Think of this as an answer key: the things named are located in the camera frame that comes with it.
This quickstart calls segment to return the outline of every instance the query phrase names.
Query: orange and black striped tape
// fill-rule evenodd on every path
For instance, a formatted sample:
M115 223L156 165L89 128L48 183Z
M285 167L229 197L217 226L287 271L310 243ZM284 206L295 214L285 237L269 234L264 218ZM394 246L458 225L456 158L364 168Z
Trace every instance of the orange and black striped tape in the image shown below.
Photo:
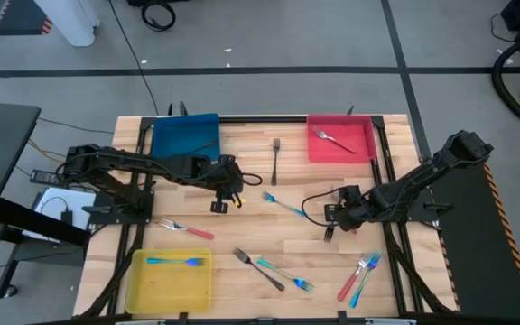
M4 17L5 12L7 11L7 7L9 6L10 1L11 0L5 1L4 6L1 8L1 11L0 11L0 23L1 23L1 20L3 19L3 17Z
M43 26L42 26L42 35L47 35L50 33L51 31L51 26L53 25L53 23L51 22L50 18L49 17L45 17L45 22L43 23Z
M491 169L485 166L485 174L487 175L488 185L491 188L491 192L493 194L493 198L495 198L495 203L497 204L498 215L501 217L501 223L505 228L506 239L511 246L511 251L513 253L513 257L515 258L516 267L519 269L520 273L520 254L519 249L516 246L515 238L513 237L513 231L511 231L511 226L509 226L509 220L506 218L505 209L503 208L503 204L501 203L501 199L498 195L497 186L495 185L495 181L493 180L493 175L491 174Z
M450 288L452 289L452 296L457 304L457 311L460 311L459 296L455 289L455 283L452 281L452 271L450 270L449 258L447 257L447 249L444 247L444 239L442 239L441 232L439 232L439 239L441 240L442 257L444 257L444 264L447 267L447 274L449 275Z

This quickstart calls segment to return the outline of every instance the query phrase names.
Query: blue tray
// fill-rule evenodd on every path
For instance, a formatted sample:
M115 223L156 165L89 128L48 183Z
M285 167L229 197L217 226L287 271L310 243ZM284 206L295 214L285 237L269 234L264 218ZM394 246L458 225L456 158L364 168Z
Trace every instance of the blue tray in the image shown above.
M216 141L216 144L199 148ZM157 118L153 123L152 155L160 158L176 154L220 155L220 118L218 114Z

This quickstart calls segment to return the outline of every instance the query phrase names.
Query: black handle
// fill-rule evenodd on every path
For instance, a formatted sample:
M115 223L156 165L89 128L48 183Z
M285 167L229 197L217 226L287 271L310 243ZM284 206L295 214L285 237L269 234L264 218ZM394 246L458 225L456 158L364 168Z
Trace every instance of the black handle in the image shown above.
M264 273L264 271L260 270L260 268L256 265L254 265L254 263L250 263L256 270L258 270L258 272L260 272L261 274L263 274L266 279L268 279L268 281L270 281L278 290L280 291L284 291L284 289L286 287L284 287L284 284L282 283L279 283L278 281L276 281L275 279L272 278L272 276Z
M278 155L278 152L274 152L274 169L272 170L272 180L270 183L272 186L276 186L276 156Z

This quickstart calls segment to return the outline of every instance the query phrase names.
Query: fork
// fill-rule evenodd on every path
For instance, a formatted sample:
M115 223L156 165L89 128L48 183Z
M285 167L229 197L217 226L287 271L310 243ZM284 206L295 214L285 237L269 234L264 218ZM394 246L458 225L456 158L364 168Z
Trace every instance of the fork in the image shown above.
M278 151L280 151L280 139L275 138L273 143L274 148L274 169L272 170L272 180L270 183L272 186L276 186L276 156L278 155Z
M189 266L203 266L204 259L203 258L189 258L187 260L174 260L174 259L165 259L165 258L156 258L156 257L148 257L145 259L147 264L165 264L165 263L185 263Z
M324 242L329 243L330 240L332 240L332 235L334 235L334 226L329 224L329 226L326 227L326 231L324 232Z
M339 292L339 295L336 297L336 299L339 300L339 302L344 301L344 299L347 297L348 292L350 291L350 288L352 287L352 284L357 280L358 274L360 274L360 271L368 266L368 263L370 262L370 259L372 258L372 253L366 253L360 257L360 260L358 260L358 268L355 273L353 273L348 281L344 284L342 289Z
M270 195L270 193L268 193L267 191L263 191L262 192L262 197L264 198L264 200L267 200L268 202L273 202L273 203L278 203L280 204L281 206L287 208L288 210L296 213L297 215L301 216L301 217L306 217L306 215L304 214L304 212L298 210L298 209L295 209L287 204L284 204L282 203L281 201L277 200L273 195Z
M310 292L312 290L312 288L314 288L314 285L306 282L304 279L302 278L295 278L289 274L287 274L285 271L279 269L276 265L273 265L271 264L270 262L266 261L265 259L263 259L262 257L258 257L258 259L256 259L256 262L258 264L260 264L261 266L264 266L264 267L267 267L281 275L284 275L285 277L289 278L290 280L292 280L294 282L294 284L296 284L297 287L303 289L304 291L306 292Z
M270 275L268 275L264 271L260 270L260 268L258 266L256 266L254 263L252 263L250 256L248 256L246 253L244 253L240 248L238 248L238 247L234 248L232 253L234 253L234 255L240 259L240 261L244 262L244 264L252 265L256 270L258 270L258 272L260 272L266 279L268 279L268 281L270 281L276 287L276 289L278 289L280 291L284 291L284 289L286 287L284 287L284 285L282 283L279 283L278 281L273 279Z
M214 239L214 234L209 233L208 231L199 230L199 229L196 229L193 227L184 227L177 222L174 222L174 221L171 221L171 220L168 220L165 218L160 218L158 220L158 224L160 224L160 226L164 226L171 230L183 230L183 231L187 231L191 234L194 234L194 235L197 235L200 237L204 237L206 239Z
M350 300L350 307L355 308L357 307L358 298L360 298L360 293L362 293L362 289L365 287L365 284L367 283L368 276L372 272L372 270L375 269L376 265L378 265L378 261L380 261L380 257L382 257L382 253L374 253L373 257L370 259L370 262L368 262L368 271L367 275L365 275L365 278L362 279L362 282L360 283L357 292L354 294L352 299Z
M339 147L343 148L344 150L346 151L349 151L351 153L357 153L356 151L348 148L347 146L345 146L344 144L341 144L340 142L338 142L335 138L333 138L332 136L329 136L327 135L324 131L320 130L317 126L313 126L312 127L312 131L314 131L314 133L320 138L320 139L327 139L327 140L331 140L331 142L333 142L334 144L338 145Z

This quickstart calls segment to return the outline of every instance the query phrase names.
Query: yellow tray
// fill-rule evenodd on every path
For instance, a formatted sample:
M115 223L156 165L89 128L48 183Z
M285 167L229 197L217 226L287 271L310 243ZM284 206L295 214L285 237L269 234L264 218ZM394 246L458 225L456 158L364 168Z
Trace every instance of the yellow tray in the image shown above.
M146 258L203 258L203 266L147 264ZM131 314L209 309L212 254L207 248L140 249L132 258L125 311Z

